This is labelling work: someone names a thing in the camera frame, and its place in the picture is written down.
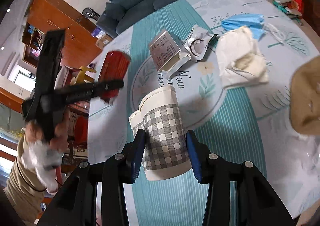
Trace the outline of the left hand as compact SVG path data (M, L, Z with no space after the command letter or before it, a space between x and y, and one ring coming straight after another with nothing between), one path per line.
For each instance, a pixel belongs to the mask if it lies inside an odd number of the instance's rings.
M50 140L49 146L51 149L60 153L64 153L68 148L68 126L69 126L69 111L66 109L61 123L55 127L55 136ZM33 121L29 122L25 127L24 138L27 143L35 143L44 139L43 131L40 126Z

